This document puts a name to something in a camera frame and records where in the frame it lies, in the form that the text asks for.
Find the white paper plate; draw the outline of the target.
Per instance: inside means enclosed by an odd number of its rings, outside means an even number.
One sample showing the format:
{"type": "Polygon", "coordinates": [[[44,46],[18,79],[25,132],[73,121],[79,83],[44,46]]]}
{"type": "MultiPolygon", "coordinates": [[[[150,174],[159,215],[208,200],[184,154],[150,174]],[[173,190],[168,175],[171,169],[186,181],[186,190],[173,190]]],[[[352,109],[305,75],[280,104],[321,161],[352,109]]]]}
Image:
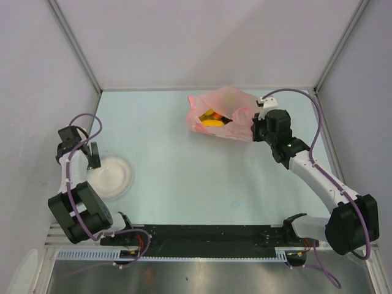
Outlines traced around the white paper plate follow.
{"type": "Polygon", "coordinates": [[[104,156],[99,168],[87,172],[87,180],[103,201],[124,195],[131,187],[135,172],[131,163],[121,156],[104,156]]]}

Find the pink plastic bag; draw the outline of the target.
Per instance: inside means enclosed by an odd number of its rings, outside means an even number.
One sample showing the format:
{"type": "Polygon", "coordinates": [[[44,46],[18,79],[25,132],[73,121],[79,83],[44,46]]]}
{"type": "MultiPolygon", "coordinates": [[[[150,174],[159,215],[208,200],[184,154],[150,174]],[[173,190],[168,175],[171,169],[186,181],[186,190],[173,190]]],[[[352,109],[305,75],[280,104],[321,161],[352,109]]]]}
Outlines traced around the pink plastic bag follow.
{"type": "Polygon", "coordinates": [[[189,130],[220,138],[252,141],[252,118],[258,112],[257,97],[232,87],[207,94],[189,96],[190,112],[186,116],[189,130]],[[222,126],[206,125],[208,113],[217,113],[229,122],[222,126]]]}

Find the yellow fake mango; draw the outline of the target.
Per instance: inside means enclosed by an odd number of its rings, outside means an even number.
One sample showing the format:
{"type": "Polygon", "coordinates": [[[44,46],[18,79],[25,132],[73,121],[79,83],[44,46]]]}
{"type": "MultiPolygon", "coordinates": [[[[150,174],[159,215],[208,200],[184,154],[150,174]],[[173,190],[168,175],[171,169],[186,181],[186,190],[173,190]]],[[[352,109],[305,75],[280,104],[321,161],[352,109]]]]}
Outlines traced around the yellow fake mango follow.
{"type": "Polygon", "coordinates": [[[203,126],[205,127],[222,127],[225,125],[223,121],[215,120],[215,119],[206,119],[202,121],[203,126]]]}
{"type": "Polygon", "coordinates": [[[200,121],[204,121],[207,119],[211,119],[212,115],[214,114],[214,110],[209,109],[208,111],[206,111],[204,114],[202,114],[199,119],[200,121]]]}

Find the red fake mango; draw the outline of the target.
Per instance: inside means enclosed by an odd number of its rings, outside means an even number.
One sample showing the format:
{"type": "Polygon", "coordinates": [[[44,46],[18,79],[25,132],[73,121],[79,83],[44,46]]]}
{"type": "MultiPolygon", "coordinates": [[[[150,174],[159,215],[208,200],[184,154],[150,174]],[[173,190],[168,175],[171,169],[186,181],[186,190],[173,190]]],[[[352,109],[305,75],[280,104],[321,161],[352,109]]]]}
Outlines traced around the red fake mango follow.
{"type": "Polygon", "coordinates": [[[212,114],[212,118],[213,118],[214,120],[220,121],[220,120],[222,119],[222,115],[220,115],[220,114],[214,112],[214,113],[212,114]]]}

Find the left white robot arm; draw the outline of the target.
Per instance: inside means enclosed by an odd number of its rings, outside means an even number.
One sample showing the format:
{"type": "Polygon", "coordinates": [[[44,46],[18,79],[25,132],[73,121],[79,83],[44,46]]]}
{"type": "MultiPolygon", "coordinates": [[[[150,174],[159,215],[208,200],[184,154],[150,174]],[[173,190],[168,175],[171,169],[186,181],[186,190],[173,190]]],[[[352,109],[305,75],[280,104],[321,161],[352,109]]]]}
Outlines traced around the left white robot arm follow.
{"type": "Polygon", "coordinates": [[[122,212],[112,214],[88,183],[88,171],[102,167],[97,143],[87,143],[78,126],[58,130],[61,139],[56,161],[61,166],[61,185],[48,207],[73,244],[92,239],[100,232],[112,234],[123,245],[135,239],[135,229],[122,212]]]}

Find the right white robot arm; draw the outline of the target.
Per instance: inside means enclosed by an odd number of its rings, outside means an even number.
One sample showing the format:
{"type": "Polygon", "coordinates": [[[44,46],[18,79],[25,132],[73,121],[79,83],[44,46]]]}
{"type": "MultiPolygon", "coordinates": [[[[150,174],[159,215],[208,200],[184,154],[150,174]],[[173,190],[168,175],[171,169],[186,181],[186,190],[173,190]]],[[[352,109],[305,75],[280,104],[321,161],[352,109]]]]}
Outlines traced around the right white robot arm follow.
{"type": "Polygon", "coordinates": [[[327,242],[336,253],[345,255],[379,238],[376,199],[360,195],[311,159],[310,147],[293,136],[287,111],[270,110],[264,118],[256,113],[252,122],[253,141],[266,142],[274,160],[301,178],[330,214],[324,218],[299,213],[287,218],[282,237],[288,245],[310,238],[327,242]]]}

